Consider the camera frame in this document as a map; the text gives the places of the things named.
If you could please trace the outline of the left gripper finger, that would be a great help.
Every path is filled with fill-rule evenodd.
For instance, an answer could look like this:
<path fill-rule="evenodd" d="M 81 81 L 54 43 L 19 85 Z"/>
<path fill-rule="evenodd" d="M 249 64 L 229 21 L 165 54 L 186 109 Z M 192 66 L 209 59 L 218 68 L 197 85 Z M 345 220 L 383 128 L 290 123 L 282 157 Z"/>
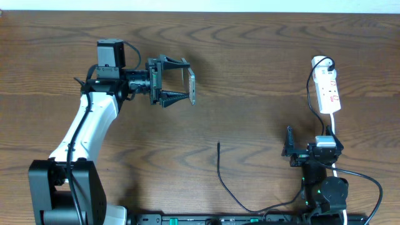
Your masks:
<path fill-rule="evenodd" d="M 190 63 L 189 62 L 184 62 L 183 60 L 179 61 L 176 59 L 172 59 L 168 56 L 165 56 L 163 54 L 159 55 L 159 61 L 161 62 L 161 68 L 162 70 L 169 70 L 169 69 L 183 69 L 183 68 L 189 68 Z"/>
<path fill-rule="evenodd" d="M 159 103 L 163 108 L 166 108 L 180 100 L 189 97 L 188 93 L 174 92 L 174 91 L 161 91 Z"/>

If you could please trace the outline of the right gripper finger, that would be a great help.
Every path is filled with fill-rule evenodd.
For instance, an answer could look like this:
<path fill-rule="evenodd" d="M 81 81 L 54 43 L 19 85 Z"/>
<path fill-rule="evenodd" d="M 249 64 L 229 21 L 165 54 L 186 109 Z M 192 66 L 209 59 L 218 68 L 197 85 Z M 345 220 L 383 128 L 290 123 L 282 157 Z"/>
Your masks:
<path fill-rule="evenodd" d="M 328 136 L 330 139 L 332 139 L 336 143 L 336 148 L 338 150 L 343 150 L 344 149 L 344 146 L 342 145 L 340 140 L 334 134 L 333 129 L 332 129 L 331 126 L 326 126 L 325 135 Z"/>
<path fill-rule="evenodd" d="M 291 126 L 288 126 L 286 129 L 286 139 L 284 142 L 284 147 L 282 149 L 281 156 L 289 157 L 296 152 L 294 147 L 294 136 L 293 129 Z"/>

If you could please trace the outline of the Samsung Galaxy smartphone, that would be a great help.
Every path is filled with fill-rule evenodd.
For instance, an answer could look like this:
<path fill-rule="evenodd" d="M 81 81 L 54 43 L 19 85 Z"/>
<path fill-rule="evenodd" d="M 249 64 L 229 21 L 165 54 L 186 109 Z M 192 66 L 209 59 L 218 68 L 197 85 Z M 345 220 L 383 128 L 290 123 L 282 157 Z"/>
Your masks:
<path fill-rule="evenodd" d="M 196 76 L 191 67 L 181 69 L 182 85 L 192 106 L 196 105 Z"/>

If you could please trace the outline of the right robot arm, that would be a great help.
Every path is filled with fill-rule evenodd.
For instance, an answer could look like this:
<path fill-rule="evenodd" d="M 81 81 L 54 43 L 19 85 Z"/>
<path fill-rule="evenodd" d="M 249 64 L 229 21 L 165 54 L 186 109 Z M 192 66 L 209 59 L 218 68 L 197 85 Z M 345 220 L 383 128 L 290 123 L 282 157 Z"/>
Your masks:
<path fill-rule="evenodd" d="M 302 198 L 308 212 L 303 219 L 307 224 L 348 224 L 346 198 L 348 182 L 337 175 L 328 176 L 344 149 L 330 127 L 326 133 L 316 136 L 304 149 L 295 146 L 292 127 L 287 127 L 282 156 L 290 158 L 291 167 L 302 169 Z"/>

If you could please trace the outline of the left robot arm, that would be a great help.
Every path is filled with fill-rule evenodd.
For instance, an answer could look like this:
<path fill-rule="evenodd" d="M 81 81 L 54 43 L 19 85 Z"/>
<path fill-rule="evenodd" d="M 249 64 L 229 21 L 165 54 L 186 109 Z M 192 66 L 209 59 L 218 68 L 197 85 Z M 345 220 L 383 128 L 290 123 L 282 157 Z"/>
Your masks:
<path fill-rule="evenodd" d="M 28 171 L 36 224 L 135 224 L 124 206 L 109 204 L 96 161 L 122 105 L 137 94 L 166 108 L 195 102 L 195 75 L 185 59 L 150 57 L 144 69 L 126 67 L 121 39 L 97 42 L 97 63 L 80 82 L 78 112 L 60 145 Z"/>

